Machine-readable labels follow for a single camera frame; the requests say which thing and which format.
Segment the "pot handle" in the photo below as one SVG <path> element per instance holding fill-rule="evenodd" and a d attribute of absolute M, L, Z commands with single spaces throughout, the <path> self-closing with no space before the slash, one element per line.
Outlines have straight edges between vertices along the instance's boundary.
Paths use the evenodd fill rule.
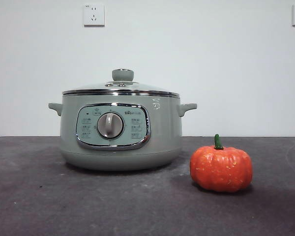
<path fill-rule="evenodd" d="M 178 115 L 183 117 L 186 111 L 193 110 L 197 108 L 197 103 L 185 103 L 178 105 Z"/>
<path fill-rule="evenodd" d="M 50 109 L 55 110 L 58 113 L 58 116 L 61 117 L 62 113 L 62 104 L 61 103 L 48 103 Z"/>

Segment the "lid handle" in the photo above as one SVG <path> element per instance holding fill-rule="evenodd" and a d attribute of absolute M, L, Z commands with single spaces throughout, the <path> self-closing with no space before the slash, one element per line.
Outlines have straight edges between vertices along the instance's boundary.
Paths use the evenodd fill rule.
<path fill-rule="evenodd" d="M 113 70 L 114 81 L 133 81 L 133 70 L 129 69 L 117 69 Z"/>

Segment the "table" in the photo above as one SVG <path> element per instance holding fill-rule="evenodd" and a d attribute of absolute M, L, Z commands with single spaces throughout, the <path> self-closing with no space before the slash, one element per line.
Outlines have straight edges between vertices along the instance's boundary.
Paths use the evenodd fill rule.
<path fill-rule="evenodd" d="M 212 137 L 183 137 L 161 168 L 99 172 L 66 164 L 59 137 L 0 137 L 0 236 L 295 236 L 295 137 L 222 137 L 251 156 L 235 194 L 192 182 L 189 158 Z"/>

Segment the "pumpkin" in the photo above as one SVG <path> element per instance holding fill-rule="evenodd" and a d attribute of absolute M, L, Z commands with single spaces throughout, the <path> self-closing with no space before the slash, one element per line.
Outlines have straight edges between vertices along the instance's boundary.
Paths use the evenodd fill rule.
<path fill-rule="evenodd" d="M 197 149 L 190 159 L 191 178 L 202 188 L 217 192 L 236 192 L 252 180 L 249 155 L 234 147 L 223 147 L 219 135 L 215 146 Z"/>

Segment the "green stem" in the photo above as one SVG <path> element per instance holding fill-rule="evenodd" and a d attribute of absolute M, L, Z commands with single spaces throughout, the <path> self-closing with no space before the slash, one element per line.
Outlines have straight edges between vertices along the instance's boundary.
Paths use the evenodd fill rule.
<path fill-rule="evenodd" d="M 215 144 L 214 149 L 216 149 L 216 150 L 223 150 L 224 149 L 221 142 L 220 142 L 220 137 L 218 136 L 218 134 L 216 134 L 214 136 L 214 144 Z"/>

